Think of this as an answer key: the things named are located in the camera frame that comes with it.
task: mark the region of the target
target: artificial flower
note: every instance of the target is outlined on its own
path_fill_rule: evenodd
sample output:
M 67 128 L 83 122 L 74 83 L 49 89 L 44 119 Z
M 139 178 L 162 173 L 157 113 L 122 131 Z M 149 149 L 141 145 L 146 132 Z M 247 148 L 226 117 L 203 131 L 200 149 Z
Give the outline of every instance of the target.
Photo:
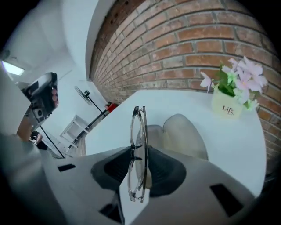
M 241 90 L 241 89 L 235 88 L 235 89 L 233 89 L 233 92 L 235 94 L 235 96 L 233 98 L 236 99 L 240 104 L 244 104 L 245 102 L 247 102 L 249 100 L 250 92 L 248 89 Z
M 239 74 L 240 79 L 235 81 L 235 85 L 238 89 L 245 90 L 249 92 L 249 89 L 252 91 L 260 91 L 260 85 L 254 80 L 250 80 L 251 75 L 249 73 L 245 73 L 241 68 L 237 67 L 237 72 Z
M 221 70 L 225 73 L 234 73 L 234 70 L 233 69 L 230 69 L 228 66 L 226 65 L 223 65 Z
M 259 106 L 259 103 L 256 99 L 253 101 L 248 99 L 247 103 L 248 103 L 248 107 L 247 107 L 248 110 L 253 110 Z
M 236 69 L 237 66 L 238 66 L 238 62 L 234 59 L 234 58 L 231 58 L 228 60 L 230 63 L 232 63 L 232 69 Z
M 238 63 L 238 66 L 242 68 L 245 72 L 248 72 L 255 76 L 258 76 L 263 73 L 263 68 L 260 65 L 254 64 L 253 62 L 248 60 L 245 56 L 244 56 L 244 61 L 245 62 L 241 60 Z
M 227 73 L 227 84 L 230 84 L 232 81 L 236 82 L 237 73 Z
M 265 78 L 265 76 L 262 75 L 253 75 L 253 80 L 258 83 L 261 87 L 267 85 L 267 79 Z
M 204 72 L 200 72 L 202 74 L 202 76 L 204 77 L 204 80 L 202 80 L 200 86 L 201 87 L 208 87 L 207 93 L 209 92 L 210 86 L 212 85 L 212 80 L 211 78 L 208 77 L 207 74 L 205 74 Z

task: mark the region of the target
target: white table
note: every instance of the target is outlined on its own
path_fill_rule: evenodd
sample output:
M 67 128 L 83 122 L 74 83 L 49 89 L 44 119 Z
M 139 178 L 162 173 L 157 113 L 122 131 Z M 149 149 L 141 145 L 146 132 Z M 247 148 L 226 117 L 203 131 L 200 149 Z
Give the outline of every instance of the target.
M 211 99 L 212 94 L 193 91 L 138 91 L 86 136 L 86 153 L 129 146 L 135 106 L 145 106 L 148 125 L 163 126 L 170 116 L 181 113 L 202 136 L 209 161 L 258 197 L 266 173 L 266 147 L 258 115 L 244 110 L 238 120 L 222 118 L 212 112 Z

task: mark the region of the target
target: brick wall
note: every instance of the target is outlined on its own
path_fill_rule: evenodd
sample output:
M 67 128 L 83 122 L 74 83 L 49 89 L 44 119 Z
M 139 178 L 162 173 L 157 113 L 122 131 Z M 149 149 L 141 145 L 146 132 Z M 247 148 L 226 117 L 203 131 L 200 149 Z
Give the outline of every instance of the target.
M 245 55 L 263 65 L 269 81 L 258 97 L 258 114 L 267 156 L 276 156 L 281 149 L 281 65 L 251 14 L 233 0 L 127 2 L 127 16 L 113 22 L 118 25 L 111 32 L 105 20 L 93 52 L 90 78 L 103 96 L 121 103 L 139 89 L 205 91 L 199 71 L 214 77 L 220 62 L 228 65 L 229 58 Z

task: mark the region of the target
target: clear eyeglass frame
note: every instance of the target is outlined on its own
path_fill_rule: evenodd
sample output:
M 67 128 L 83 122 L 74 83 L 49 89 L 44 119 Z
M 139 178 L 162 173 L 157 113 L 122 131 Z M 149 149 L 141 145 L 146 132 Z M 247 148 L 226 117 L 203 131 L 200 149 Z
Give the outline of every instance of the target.
M 138 118 L 140 122 L 140 143 L 136 145 L 133 140 L 133 126 L 134 121 Z M 146 111 L 145 106 L 139 108 L 136 106 L 133 110 L 133 116 L 130 126 L 130 142 L 131 142 L 131 161 L 128 169 L 128 191 L 130 200 L 135 202 L 136 199 L 140 200 L 141 203 L 144 201 L 145 187 L 147 181 L 147 171 L 148 171 L 148 137 L 147 137 L 147 121 L 146 121 Z M 135 189 L 132 191 L 131 187 L 131 174 L 133 170 L 133 165 L 136 162 L 136 166 L 139 166 L 139 173 L 137 174 L 138 183 Z M 142 188 L 141 196 L 137 197 L 137 191 Z

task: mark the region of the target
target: flower pot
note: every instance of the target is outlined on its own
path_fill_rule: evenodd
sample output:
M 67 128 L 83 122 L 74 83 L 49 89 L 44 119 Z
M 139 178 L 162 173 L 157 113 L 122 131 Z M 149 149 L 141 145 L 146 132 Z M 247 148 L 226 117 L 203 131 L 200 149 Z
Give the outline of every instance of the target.
M 244 106 L 239 104 L 236 99 L 222 93 L 217 87 L 215 87 L 212 99 L 212 109 L 216 114 L 237 119 L 240 116 L 243 107 Z

